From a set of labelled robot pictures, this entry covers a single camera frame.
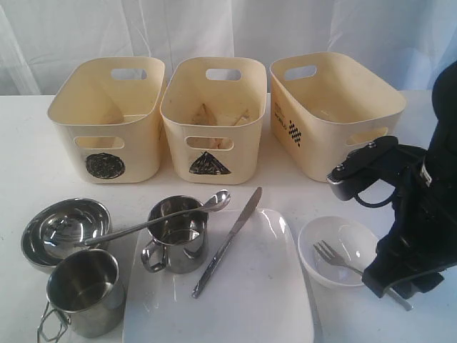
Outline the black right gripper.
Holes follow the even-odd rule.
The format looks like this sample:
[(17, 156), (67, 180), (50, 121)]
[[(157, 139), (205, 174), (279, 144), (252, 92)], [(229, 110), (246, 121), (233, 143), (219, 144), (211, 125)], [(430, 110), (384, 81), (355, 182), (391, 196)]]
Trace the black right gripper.
[(394, 222), (362, 281), (377, 297), (394, 288), (409, 299), (435, 289), (456, 265), (456, 149), (430, 148), (387, 182), (396, 191)]

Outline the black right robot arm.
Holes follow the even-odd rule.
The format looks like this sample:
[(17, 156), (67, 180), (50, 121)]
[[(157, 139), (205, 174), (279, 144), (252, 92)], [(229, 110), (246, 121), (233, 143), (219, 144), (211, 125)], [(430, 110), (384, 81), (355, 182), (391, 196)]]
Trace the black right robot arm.
[(379, 298), (395, 289), (408, 299), (435, 289), (456, 265), (456, 65), (431, 94), (437, 125), (426, 153), (401, 172), (394, 222), (377, 244), (363, 283)]

